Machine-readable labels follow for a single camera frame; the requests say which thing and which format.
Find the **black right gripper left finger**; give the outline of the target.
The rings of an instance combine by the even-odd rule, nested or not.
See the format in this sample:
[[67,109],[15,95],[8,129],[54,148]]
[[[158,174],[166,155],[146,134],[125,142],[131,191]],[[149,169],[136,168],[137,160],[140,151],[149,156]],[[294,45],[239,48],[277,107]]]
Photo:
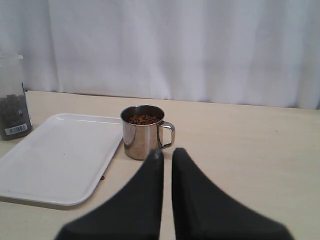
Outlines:
[[57,240],[157,240],[164,191],[164,155],[153,149],[128,183],[98,208],[65,224]]

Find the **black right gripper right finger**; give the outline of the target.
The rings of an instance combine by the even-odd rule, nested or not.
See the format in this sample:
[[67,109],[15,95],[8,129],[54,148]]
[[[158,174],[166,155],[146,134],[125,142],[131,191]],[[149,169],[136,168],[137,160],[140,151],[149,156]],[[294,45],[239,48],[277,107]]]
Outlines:
[[184,148],[172,154],[171,199],[177,240],[292,240],[285,225],[215,185]]

